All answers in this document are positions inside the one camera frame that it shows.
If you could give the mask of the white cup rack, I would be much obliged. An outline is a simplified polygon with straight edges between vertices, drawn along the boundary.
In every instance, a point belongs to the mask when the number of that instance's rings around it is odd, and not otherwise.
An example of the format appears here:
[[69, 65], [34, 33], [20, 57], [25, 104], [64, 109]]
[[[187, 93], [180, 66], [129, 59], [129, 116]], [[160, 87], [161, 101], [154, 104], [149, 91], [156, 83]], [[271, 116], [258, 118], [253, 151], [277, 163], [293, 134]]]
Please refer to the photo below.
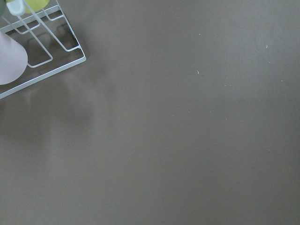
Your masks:
[[24, 47], [28, 64], [19, 78], [0, 86], [1, 98], [86, 61], [58, 0], [47, 0], [41, 8], [25, 0], [20, 16], [11, 14], [7, 3], [0, 2], [0, 31]]

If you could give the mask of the pink cup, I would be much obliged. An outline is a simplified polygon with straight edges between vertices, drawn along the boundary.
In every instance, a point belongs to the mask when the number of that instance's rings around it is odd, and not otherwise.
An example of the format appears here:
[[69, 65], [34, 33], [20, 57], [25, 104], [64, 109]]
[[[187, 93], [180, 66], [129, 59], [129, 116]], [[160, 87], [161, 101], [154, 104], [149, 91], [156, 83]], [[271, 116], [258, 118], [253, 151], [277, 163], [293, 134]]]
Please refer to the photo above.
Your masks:
[[24, 47], [0, 32], [0, 84], [5, 85], [18, 79], [27, 63], [28, 55]]

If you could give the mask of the yellow cup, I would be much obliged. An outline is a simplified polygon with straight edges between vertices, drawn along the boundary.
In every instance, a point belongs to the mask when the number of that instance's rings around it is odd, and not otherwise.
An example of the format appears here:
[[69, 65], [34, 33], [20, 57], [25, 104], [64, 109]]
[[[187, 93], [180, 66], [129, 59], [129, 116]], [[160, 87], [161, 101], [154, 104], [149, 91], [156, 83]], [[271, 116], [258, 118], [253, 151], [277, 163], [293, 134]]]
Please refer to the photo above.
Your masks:
[[30, 14], [31, 11], [30, 9], [27, 7], [27, 5], [34, 11], [34, 12], [38, 12], [42, 9], [44, 9], [48, 4], [49, 4], [49, 0], [25, 0], [26, 4], [24, 4], [25, 6], [25, 13], [26, 14]]

